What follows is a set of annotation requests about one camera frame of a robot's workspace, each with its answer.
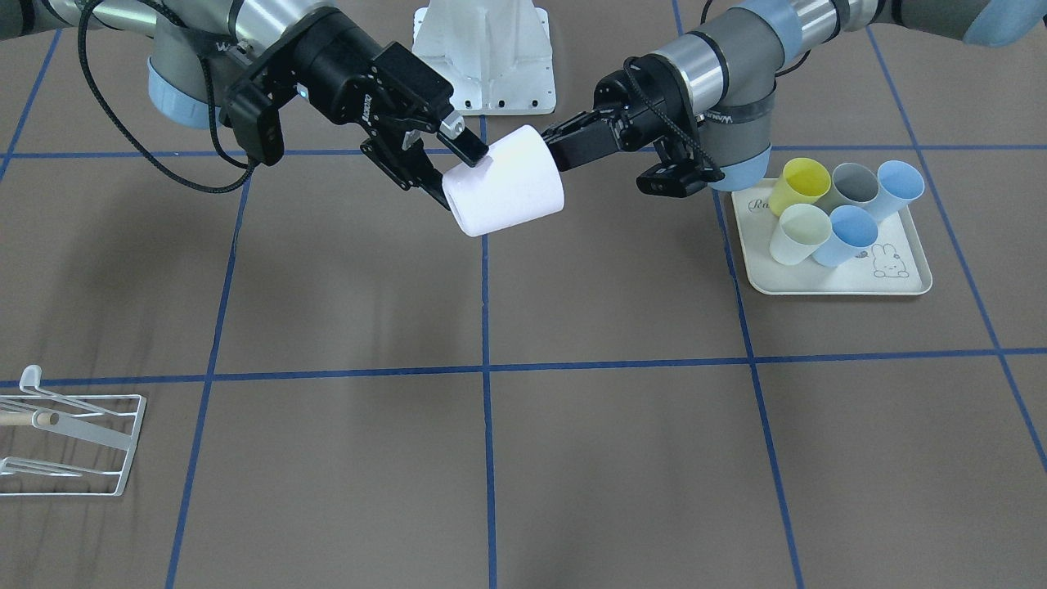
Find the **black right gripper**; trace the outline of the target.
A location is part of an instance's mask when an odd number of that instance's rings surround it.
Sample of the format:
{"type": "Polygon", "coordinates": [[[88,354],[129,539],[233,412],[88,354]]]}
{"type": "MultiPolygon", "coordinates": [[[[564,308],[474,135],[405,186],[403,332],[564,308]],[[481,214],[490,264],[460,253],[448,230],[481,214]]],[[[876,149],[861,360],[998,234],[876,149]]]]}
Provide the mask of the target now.
{"type": "Polygon", "coordinates": [[[453,89],[403,45],[377,42],[337,8],[248,8],[245,81],[283,107],[306,91],[333,124],[360,124],[371,133],[362,153],[404,191],[420,189],[449,211],[443,175],[420,139],[429,132],[461,163],[478,167],[489,146],[450,103],[453,89]],[[382,132],[389,135],[377,135],[382,132]]]}

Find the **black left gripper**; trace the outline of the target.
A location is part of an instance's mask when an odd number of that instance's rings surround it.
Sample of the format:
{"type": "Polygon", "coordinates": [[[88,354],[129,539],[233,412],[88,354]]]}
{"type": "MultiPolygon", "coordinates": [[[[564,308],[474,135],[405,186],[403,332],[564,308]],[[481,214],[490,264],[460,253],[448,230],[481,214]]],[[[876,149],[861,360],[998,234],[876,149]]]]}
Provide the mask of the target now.
{"type": "Polygon", "coordinates": [[[540,137],[560,172],[638,151],[660,137],[685,144],[685,157],[698,160],[694,111],[683,89],[678,69],[664,56],[628,56],[620,70],[598,83],[597,110],[547,127],[540,137]]]}

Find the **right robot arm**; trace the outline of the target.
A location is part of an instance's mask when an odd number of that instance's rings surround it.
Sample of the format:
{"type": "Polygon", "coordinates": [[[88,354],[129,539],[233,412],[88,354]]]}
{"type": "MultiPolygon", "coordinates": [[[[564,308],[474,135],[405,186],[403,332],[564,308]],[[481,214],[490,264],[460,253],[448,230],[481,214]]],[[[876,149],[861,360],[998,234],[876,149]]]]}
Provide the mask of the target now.
{"type": "Polygon", "coordinates": [[[102,112],[155,168],[197,191],[242,187],[284,156],[280,110],[303,96],[333,124],[366,132],[362,153],[403,190],[448,205],[426,155],[431,133],[475,167],[488,146],[452,105],[452,84],[400,43],[380,46],[330,1],[4,1],[2,37],[76,30],[83,77],[102,112]],[[214,152],[242,169],[207,187],[161,164],[102,96],[87,52],[94,29],[152,38],[147,93],[173,122],[209,131],[214,152]]]}

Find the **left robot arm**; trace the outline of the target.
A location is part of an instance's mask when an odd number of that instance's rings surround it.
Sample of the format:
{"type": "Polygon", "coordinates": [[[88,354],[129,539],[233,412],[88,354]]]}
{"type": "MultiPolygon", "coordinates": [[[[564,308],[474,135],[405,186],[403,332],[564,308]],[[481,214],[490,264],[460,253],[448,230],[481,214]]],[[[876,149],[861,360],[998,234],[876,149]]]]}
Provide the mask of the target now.
{"type": "Polygon", "coordinates": [[[789,148],[899,146],[911,120],[933,150],[1045,153],[1043,1],[744,1],[628,56],[591,110],[542,138],[569,171],[658,153],[641,191],[741,191],[789,148]]]}

